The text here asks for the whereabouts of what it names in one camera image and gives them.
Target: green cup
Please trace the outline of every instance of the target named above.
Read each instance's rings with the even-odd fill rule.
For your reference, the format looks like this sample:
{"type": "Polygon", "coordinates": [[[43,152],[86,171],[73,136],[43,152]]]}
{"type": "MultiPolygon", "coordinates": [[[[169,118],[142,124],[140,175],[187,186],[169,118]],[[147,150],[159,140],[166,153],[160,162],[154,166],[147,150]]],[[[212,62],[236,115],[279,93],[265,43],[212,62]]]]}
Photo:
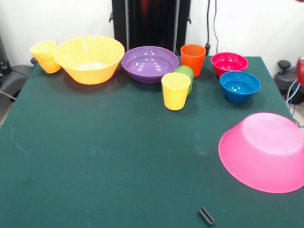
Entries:
{"type": "Polygon", "coordinates": [[[192,84],[193,84],[193,77],[194,77],[193,70],[189,66],[181,65],[178,68],[176,68],[176,70],[174,72],[185,74],[190,78],[191,84],[190,84],[189,90],[188,90],[188,95],[189,95],[191,92],[191,89],[192,89],[192,84]]]}

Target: red bowl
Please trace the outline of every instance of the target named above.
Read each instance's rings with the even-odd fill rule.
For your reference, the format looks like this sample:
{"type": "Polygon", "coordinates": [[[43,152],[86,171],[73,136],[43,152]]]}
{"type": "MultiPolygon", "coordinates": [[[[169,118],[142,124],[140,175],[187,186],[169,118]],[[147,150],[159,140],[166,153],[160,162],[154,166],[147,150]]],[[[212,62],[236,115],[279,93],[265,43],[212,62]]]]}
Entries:
{"type": "Polygon", "coordinates": [[[229,71],[243,71],[249,65],[245,57],[229,52],[214,55],[211,63],[218,77],[229,71]]]}

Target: white wall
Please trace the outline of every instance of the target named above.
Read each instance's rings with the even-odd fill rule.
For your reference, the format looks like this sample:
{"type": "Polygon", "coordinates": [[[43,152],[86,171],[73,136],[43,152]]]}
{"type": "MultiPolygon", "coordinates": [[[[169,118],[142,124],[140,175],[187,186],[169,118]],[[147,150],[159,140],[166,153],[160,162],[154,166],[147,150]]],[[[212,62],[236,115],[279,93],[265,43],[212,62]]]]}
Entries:
{"type": "MultiPolygon", "coordinates": [[[[207,42],[207,0],[191,0],[192,24],[186,42],[205,46],[207,42]]],[[[213,32],[214,0],[210,7],[210,55],[215,54],[213,32]]],[[[261,56],[273,75],[277,61],[293,65],[304,56],[304,3],[296,0],[218,0],[215,28],[219,52],[261,56]]]]}
{"type": "Polygon", "coordinates": [[[111,0],[0,0],[0,35],[10,64],[30,65],[29,49],[81,35],[114,37],[111,0]]]}
{"type": "MultiPolygon", "coordinates": [[[[207,41],[207,0],[192,0],[187,43],[207,41]]],[[[0,0],[0,34],[11,65],[29,64],[29,48],[42,40],[61,43],[80,35],[114,37],[111,0],[0,0]]],[[[211,0],[210,22],[214,0],[211,0]]],[[[296,0],[218,0],[219,52],[262,56],[271,74],[276,62],[304,56],[304,3],[296,0]]],[[[216,41],[210,25],[211,52],[216,41]]]]}

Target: pink bowl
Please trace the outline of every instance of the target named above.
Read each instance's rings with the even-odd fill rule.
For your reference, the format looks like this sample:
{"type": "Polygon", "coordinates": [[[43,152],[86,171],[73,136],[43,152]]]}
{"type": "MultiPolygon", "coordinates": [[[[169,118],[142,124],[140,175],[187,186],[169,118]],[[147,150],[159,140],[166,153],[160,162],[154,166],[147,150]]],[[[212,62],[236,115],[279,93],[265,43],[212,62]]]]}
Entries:
{"type": "Polygon", "coordinates": [[[245,57],[229,52],[214,55],[211,63],[218,77],[229,71],[243,71],[249,65],[245,57]]]}
{"type": "Polygon", "coordinates": [[[223,135],[218,151],[228,172],[256,190],[286,193],[304,186],[304,136],[285,117],[250,115],[223,135]]]}

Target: upside-down pink bowl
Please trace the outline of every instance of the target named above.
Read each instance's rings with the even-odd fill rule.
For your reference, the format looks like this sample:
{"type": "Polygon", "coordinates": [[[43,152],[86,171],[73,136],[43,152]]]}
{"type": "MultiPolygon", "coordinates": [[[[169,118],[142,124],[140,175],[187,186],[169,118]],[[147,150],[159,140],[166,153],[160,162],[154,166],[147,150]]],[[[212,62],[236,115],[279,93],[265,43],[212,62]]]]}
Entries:
{"type": "Polygon", "coordinates": [[[248,116],[223,135],[218,151],[228,172],[256,190],[287,193],[304,186],[304,136],[283,116],[248,116]]]}

